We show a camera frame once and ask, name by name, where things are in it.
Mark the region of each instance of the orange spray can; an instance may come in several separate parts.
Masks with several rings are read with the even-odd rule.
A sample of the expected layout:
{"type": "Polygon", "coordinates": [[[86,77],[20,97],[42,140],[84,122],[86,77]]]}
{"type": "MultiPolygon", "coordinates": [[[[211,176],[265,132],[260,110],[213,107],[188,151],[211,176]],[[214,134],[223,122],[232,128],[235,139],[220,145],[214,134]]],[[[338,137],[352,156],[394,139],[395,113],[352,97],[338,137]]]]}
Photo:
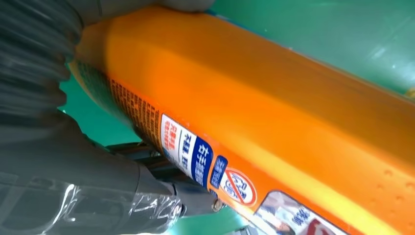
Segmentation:
{"type": "Polygon", "coordinates": [[[415,106],[208,14],[86,28],[101,107],[268,234],[415,234],[415,106]]]}

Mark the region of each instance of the green floor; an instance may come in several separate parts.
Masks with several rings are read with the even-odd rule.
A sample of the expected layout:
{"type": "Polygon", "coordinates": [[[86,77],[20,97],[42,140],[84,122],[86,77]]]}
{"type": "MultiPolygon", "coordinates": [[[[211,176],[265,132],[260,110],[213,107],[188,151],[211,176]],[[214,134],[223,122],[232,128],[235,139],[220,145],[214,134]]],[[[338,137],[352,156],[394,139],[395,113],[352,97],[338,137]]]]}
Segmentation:
{"type": "MultiPolygon", "coordinates": [[[[285,47],[403,94],[415,87],[413,0],[217,0],[213,9],[285,47]]],[[[84,133],[103,145],[137,141],[74,79],[62,85],[84,133]]],[[[183,219],[174,235],[222,235],[245,222],[233,211],[183,219]]]]}

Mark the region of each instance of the transparent plastic wrap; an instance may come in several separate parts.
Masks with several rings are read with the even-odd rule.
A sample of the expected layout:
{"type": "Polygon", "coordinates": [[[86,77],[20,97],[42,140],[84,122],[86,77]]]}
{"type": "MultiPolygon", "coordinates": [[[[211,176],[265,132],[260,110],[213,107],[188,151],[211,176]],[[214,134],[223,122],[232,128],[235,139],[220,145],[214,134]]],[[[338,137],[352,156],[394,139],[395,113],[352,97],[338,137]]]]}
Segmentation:
{"type": "Polygon", "coordinates": [[[0,184],[0,203],[10,210],[0,218],[1,235],[161,234],[182,210],[174,195],[131,195],[43,178],[26,187],[0,184]]]}

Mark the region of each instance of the warning symbol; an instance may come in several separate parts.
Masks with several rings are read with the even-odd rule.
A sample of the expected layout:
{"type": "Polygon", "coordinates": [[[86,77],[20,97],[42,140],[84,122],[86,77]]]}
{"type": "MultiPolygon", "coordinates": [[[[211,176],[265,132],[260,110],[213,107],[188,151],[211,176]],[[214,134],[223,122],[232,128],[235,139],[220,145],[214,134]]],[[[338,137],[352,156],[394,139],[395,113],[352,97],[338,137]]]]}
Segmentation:
{"type": "Polygon", "coordinates": [[[256,191],[252,182],[243,173],[227,168],[220,183],[221,189],[241,205],[252,206],[256,202],[256,191]]]}

